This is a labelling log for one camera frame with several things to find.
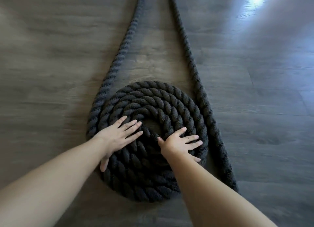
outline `gray wood floor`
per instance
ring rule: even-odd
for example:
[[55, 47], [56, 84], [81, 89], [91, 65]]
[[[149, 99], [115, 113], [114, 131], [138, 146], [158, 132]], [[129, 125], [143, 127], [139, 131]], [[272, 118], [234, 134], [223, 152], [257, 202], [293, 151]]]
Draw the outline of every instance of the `gray wood floor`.
[[[84, 142], [136, 0], [0, 0], [0, 187]], [[178, 0], [241, 194], [314, 225], [313, 0]], [[146, 0], [114, 89], [191, 83], [167, 0]], [[178, 198], [133, 203], [92, 174], [57, 226], [191, 226]]]

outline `rope coil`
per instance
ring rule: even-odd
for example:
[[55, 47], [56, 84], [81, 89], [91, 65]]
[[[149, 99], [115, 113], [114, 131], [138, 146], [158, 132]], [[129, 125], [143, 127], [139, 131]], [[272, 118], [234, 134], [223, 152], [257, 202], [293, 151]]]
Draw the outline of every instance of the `rope coil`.
[[[124, 115], [128, 117], [124, 123], [133, 119], [142, 121], [146, 118], [159, 122], [164, 140], [185, 126], [186, 136], [198, 134], [203, 141], [202, 146], [192, 150], [190, 154], [200, 158], [200, 164], [204, 166], [209, 150], [218, 170], [218, 177], [227, 186], [238, 191], [206, 91], [198, 75], [176, 1], [170, 0], [170, 5], [194, 82], [196, 102], [177, 87], [157, 81], [136, 82], [125, 86], [106, 102], [143, 10], [144, 0], [138, 0], [119, 51], [94, 99], [87, 124], [87, 140]], [[142, 125], [140, 130], [143, 131], [141, 137], [112, 154], [101, 178], [113, 190], [135, 201], [155, 202], [170, 199], [180, 193], [180, 190], [169, 164], [160, 153], [158, 134], [145, 125]]]

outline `battle rope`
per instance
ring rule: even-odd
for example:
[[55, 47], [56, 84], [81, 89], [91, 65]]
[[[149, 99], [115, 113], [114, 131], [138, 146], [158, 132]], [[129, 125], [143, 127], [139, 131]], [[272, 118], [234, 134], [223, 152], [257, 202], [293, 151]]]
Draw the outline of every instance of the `battle rope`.
[[[125, 122], [133, 119], [142, 121], [145, 118], [159, 122], [164, 140], [175, 130], [185, 126], [186, 136], [198, 134], [203, 141], [202, 146], [193, 150], [191, 154], [200, 158], [200, 164], [204, 166], [209, 150], [218, 177], [227, 186], [238, 191], [206, 91], [198, 75], [176, 1], [170, 0], [170, 4], [194, 82], [196, 102], [175, 86], [156, 81], [130, 84], [120, 89], [106, 102], [143, 10], [144, 0], [138, 0], [119, 51], [93, 102], [86, 137], [88, 140], [91, 139], [99, 130], [112, 125], [124, 115], [128, 117]], [[101, 175], [102, 179], [113, 190], [136, 201], [154, 202], [169, 199], [180, 190], [169, 164], [160, 153], [157, 144], [158, 134], [145, 125], [142, 125], [140, 130], [143, 131], [141, 137], [112, 154], [106, 171]]]

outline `black rope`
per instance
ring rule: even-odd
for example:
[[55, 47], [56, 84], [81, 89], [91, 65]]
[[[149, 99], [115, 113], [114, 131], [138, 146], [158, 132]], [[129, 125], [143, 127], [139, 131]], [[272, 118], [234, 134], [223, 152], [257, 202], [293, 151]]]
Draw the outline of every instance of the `black rope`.
[[[190, 153], [205, 165], [208, 150], [223, 183], [238, 191], [228, 155], [221, 139], [213, 112], [201, 83], [196, 62], [175, 0], [170, 0], [175, 23], [185, 51], [185, 57], [194, 82], [196, 102], [175, 86], [157, 81], [136, 82], [120, 89], [106, 102], [108, 93], [120, 70], [135, 34], [144, 0], [138, 0], [130, 26], [119, 51], [104, 78], [89, 114], [87, 140], [99, 130], [112, 125], [126, 115], [125, 121], [145, 118], [159, 122], [165, 140], [174, 131], [187, 127], [186, 136], [198, 134], [202, 146]], [[180, 192], [174, 174], [162, 157], [157, 144], [158, 134], [142, 125], [143, 135], [123, 149], [112, 154], [102, 179], [121, 195], [136, 201], [162, 201]]]

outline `bare arm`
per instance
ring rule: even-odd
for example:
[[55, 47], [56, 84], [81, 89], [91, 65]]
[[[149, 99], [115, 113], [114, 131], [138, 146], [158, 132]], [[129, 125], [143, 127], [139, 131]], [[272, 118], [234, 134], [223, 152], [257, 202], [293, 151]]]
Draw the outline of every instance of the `bare arm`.
[[159, 145], [175, 174], [193, 225], [276, 226], [246, 199], [195, 162], [200, 160], [187, 151], [202, 142], [186, 144], [197, 140], [198, 136], [180, 138], [185, 131], [185, 128], [176, 131], [166, 141], [159, 138]]
[[0, 191], [0, 226], [53, 226], [71, 204], [82, 185], [101, 162], [104, 171], [108, 158], [138, 138], [131, 137], [141, 125], [126, 119], [100, 131], [90, 141], [60, 154]]

